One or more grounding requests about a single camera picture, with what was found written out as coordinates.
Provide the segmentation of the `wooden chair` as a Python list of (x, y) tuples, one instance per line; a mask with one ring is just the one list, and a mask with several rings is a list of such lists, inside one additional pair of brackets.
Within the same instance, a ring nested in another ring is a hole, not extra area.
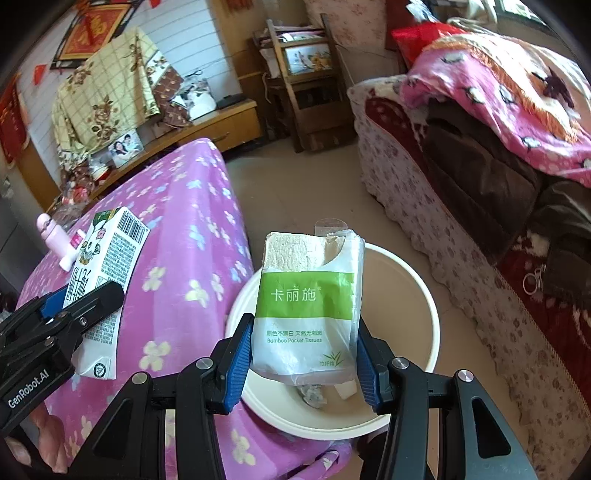
[(266, 20), (253, 34), (266, 63), (267, 101), (290, 131), (294, 151), (317, 152), (356, 138), (342, 62), (329, 17), (321, 25), (280, 26)]

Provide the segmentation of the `pink water bottle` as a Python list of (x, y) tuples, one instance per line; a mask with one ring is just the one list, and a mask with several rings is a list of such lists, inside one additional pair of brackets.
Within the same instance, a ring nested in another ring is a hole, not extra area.
[(70, 243), (68, 234), (46, 213), (37, 217), (36, 226), (47, 248), (60, 260)]

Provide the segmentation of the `white green milk carton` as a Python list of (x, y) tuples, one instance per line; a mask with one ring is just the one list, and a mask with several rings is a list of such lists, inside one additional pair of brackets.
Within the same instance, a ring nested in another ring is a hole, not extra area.
[(116, 378), (117, 342), (124, 295), (150, 229), (128, 208), (96, 213), (71, 267), (65, 308), (85, 299), (92, 310), (81, 315), (81, 344), (73, 354), (80, 376)]

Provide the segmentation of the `framed couple photo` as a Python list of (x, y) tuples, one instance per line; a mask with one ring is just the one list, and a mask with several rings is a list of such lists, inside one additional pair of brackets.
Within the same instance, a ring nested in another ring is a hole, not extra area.
[(143, 152), (142, 142), (135, 129), (129, 130), (108, 146), (111, 160), (120, 168)]

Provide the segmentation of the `beige tissue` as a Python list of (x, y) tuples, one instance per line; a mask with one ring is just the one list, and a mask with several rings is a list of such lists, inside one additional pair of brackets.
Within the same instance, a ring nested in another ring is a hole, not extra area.
[(322, 385), (301, 385), (297, 386), (297, 393), (300, 394), (301, 399), (304, 400), (311, 408), (322, 409), (327, 405), (328, 401), (322, 392)]

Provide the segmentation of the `wooden TV cabinet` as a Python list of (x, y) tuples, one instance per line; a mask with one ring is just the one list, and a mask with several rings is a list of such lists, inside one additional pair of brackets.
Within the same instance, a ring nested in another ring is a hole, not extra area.
[[(243, 99), (228, 107), (215, 110), (197, 119), (192, 125), (169, 131), (149, 142), (144, 150), (121, 168), (113, 170), (107, 178), (89, 195), (89, 201), (110, 193), (123, 179), (144, 168), (155, 157), (160, 157), (172, 148), (205, 137), (211, 139), (221, 152), (242, 146), (263, 137), (263, 129), (257, 116), (257, 104), (252, 99)], [(37, 201), (45, 211), (49, 211), (60, 195), (60, 189), (40, 160), (34, 145), (30, 143), (17, 163), (17, 170)]]

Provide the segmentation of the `white kettle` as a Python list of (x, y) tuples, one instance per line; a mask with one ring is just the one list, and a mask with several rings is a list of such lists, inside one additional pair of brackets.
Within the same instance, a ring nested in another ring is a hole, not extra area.
[(197, 120), (216, 109), (211, 88), (204, 78), (185, 80), (171, 102), (186, 110), (189, 121)]

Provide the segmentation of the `white plastic trash bucket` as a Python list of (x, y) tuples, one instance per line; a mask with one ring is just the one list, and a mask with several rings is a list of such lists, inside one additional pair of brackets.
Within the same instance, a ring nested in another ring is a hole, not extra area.
[[(405, 357), (426, 372), (435, 370), (441, 343), (434, 298), (420, 275), (394, 253), (368, 243), (363, 270), (363, 320), (394, 355)], [(311, 440), (345, 440), (387, 426), (390, 417), (377, 416), (361, 391), (349, 399), (325, 387), (328, 404), (315, 409), (297, 389), (250, 371), (242, 401), (259, 419), (276, 429)]]

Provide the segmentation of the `pink floral upright mattress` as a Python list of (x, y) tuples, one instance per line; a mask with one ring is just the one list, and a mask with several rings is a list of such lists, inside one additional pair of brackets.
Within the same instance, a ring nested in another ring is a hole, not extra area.
[(312, 24), (328, 16), (335, 42), (345, 47), (384, 50), (386, 38), (385, 0), (304, 0)]

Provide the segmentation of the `yellow floral cloth cover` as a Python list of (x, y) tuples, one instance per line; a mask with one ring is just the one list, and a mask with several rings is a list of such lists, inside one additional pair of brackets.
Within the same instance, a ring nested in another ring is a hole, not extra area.
[(51, 118), (61, 169), (74, 170), (153, 116), (174, 128), (187, 126), (186, 108), (173, 102), (182, 82), (142, 29), (110, 41), (57, 90)]

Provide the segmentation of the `pink floral tablecloth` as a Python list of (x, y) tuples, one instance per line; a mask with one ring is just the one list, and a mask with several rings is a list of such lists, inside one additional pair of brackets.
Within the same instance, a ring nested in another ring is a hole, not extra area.
[[(205, 139), (166, 155), (118, 187), (95, 213), (126, 207), (150, 229), (127, 289), (116, 380), (74, 374), (33, 414), (39, 451), (65, 472), (110, 401), (136, 371), (179, 372), (224, 337), (228, 313), (252, 277), (238, 201), (221, 153)], [(304, 440), (256, 420), (242, 403), (216, 420), (228, 479), (328, 479), (349, 462), (349, 442)]]

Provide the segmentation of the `floral covered sofa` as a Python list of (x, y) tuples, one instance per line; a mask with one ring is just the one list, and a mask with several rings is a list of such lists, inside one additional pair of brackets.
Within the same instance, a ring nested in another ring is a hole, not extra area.
[(590, 475), (590, 191), (544, 174), (405, 76), (349, 89), (363, 183), (473, 319), (541, 479)]

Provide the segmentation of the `white bottle red label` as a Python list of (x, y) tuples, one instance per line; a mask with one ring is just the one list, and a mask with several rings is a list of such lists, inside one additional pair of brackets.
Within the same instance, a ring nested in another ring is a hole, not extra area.
[(81, 229), (77, 229), (70, 238), (68, 248), (59, 261), (59, 266), (63, 271), (69, 272), (75, 264), (85, 237), (86, 234)]

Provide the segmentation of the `pink cartoon blanket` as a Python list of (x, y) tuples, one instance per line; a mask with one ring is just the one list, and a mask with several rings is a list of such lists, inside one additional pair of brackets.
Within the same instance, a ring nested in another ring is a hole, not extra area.
[(441, 37), (401, 87), (406, 106), (452, 99), (504, 146), (549, 175), (590, 184), (590, 83), (579, 65), (514, 37)]

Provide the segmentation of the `green white tissue pack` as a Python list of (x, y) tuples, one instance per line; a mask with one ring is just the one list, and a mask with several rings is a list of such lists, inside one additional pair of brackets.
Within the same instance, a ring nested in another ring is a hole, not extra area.
[(290, 386), (356, 377), (365, 240), (271, 232), (263, 249), (252, 329), (252, 370)]

